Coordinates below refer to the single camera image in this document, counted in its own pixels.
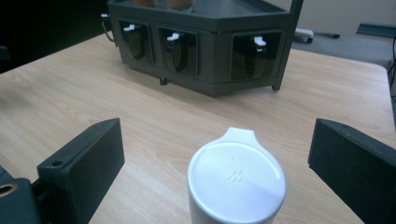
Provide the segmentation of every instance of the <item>cable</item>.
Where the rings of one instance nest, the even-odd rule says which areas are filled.
[[[393,75],[392,75],[392,79],[390,81],[390,85],[389,85],[389,90],[390,90],[390,97],[393,100],[396,100],[396,95],[392,95],[392,87],[393,87],[393,81],[396,77],[396,53],[395,53],[395,43],[396,43],[396,36],[393,38],[393,45],[392,45],[392,53],[393,53],[393,65],[392,67],[389,69],[388,71],[388,75],[391,73],[391,71],[393,70]]]

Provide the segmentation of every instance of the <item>cup lid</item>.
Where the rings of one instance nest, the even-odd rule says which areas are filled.
[[[194,154],[188,184],[197,205],[227,223],[265,221],[279,210],[286,194],[276,159],[253,131],[235,128]]]

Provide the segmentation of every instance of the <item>gripper screw hole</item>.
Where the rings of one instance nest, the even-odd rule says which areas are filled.
[[[17,186],[17,184],[5,184],[0,186],[0,198],[12,193],[12,191],[14,191]]]
[[[53,162],[52,162],[52,166],[60,166],[60,165],[62,165],[62,164],[64,164],[63,161],[53,161]]]

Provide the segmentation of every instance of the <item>table surface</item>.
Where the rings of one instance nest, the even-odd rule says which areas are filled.
[[[92,223],[189,223],[189,161],[229,127],[253,130],[281,164],[287,196],[274,223],[361,223],[309,169],[316,118],[396,147],[386,70],[292,50],[280,91],[210,97],[138,73],[104,35],[0,76],[0,164],[36,166],[90,125],[120,118],[126,162]]]

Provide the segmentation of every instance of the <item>white clip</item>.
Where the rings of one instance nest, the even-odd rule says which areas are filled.
[[[262,36],[254,36],[254,43],[261,47],[267,45],[267,42],[262,39]]]
[[[134,24],[130,24],[128,27],[124,27],[123,29],[125,32],[134,30]]]
[[[171,35],[171,36],[168,36],[166,39],[167,39],[168,41],[175,41],[175,40],[177,40],[179,37],[180,37],[180,34],[178,34],[178,33],[172,33],[172,35]]]

